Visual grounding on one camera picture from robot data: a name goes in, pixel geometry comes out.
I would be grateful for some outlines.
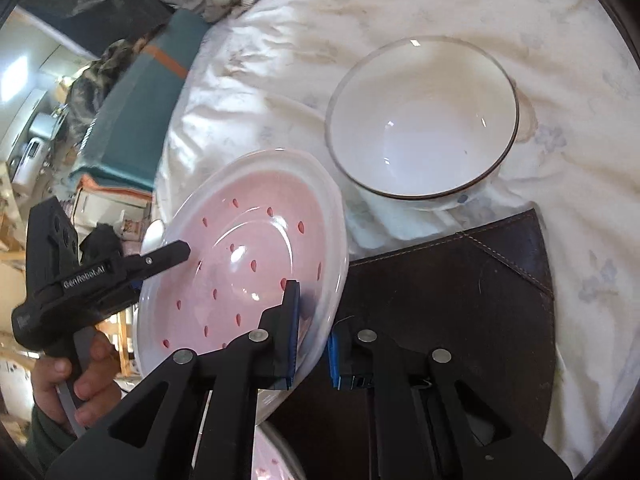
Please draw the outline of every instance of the orange strap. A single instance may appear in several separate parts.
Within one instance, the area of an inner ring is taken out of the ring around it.
[[[189,71],[180,63],[178,63],[173,57],[170,57],[167,53],[165,53],[155,45],[147,45],[144,49],[142,49],[142,52],[146,52],[147,54],[149,54],[158,63],[160,63],[166,69],[169,69],[179,78],[186,79]]]
[[[78,186],[76,187],[76,191],[80,191],[82,188],[89,189],[92,191],[103,191],[107,193],[115,193],[126,196],[133,196],[136,198],[142,198],[144,200],[151,200],[151,193],[147,191],[142,191],[139,189],[133,189],[130,187],[103,187],[100,186],[91,175],[88,173],[84,173],[80,177],[80,181],[78,182]]]

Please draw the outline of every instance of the bed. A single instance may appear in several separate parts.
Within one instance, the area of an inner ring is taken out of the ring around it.
[[[489,52],[520,101],[499,174],[453,209],[367,194],[333,164],[324,115],[341,78],[399,38],[460,38]],[[577,474],[640,377],[640,74],[597,0],[261,0],[206,35],[156,177],[170,220],[211,172],[253,150],[312,153],[340,185],[352,258],[534,206],[556,295],[558,365],[546,442]]]

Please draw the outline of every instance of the brown leather placemat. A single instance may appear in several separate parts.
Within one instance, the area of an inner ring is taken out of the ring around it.
[[[400,346],[449,349],[543,434],[555,368],[551,276],[535,211],[352,262],[336,320]],[[368,478],[364,392],[332,389],[326,357],[271,415],[308,480]]]

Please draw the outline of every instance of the ceramic bowl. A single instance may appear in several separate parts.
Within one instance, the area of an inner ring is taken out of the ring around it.
[[[269,150],[243,156],[207,179],[167,226],[166,244],[191,256],[143,284],[134,346],[143,376],[178,348],[223,349],[301,286],[294,384],[322,354],[348,268],[338,187],[312,156]],[[286,392],[260,391],[257,421]]]
[[[342,80],[326,117],[341,170],[403,200],[460,193],[495,170],[518,128],[518,101],[497,61],[451,38],[396,41]]]

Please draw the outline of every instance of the white container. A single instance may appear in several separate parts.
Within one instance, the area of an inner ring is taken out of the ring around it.
[[[34,137],[51,141],[56,138],[64,119],[64,114],[54,117],[50,114],[39,113],[31,123],[29,133]]]
[[[20,193],[23,197],[31,195],[47,153],[49,153],[48,142],[37,137],[29,141],[12,180],[15,192]]]

